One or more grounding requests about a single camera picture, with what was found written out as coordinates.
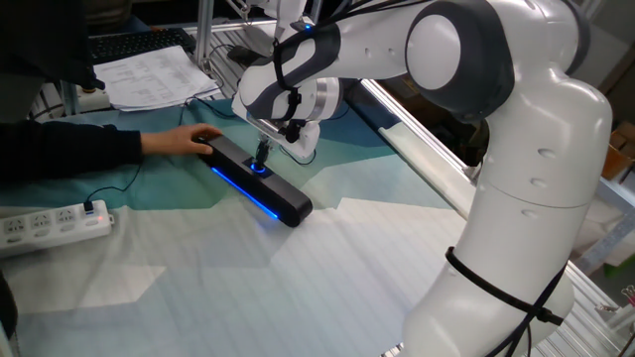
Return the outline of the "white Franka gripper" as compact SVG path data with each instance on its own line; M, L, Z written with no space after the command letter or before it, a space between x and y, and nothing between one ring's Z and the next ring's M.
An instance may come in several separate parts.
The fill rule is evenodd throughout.
M256 119L250 114L247 115L246 121L268 138L258 144L253 163L255 170L264 168L271 152L271 141L301 159L308 158L318 144L319 121Z

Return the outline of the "person's bare hand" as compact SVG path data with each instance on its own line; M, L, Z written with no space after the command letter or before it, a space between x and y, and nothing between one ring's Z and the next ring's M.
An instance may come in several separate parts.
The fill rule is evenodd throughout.
M212 148L198 139L208 141L221 135L219 129L199 123L160 133L142 133L140 141L144 155L211 155Z

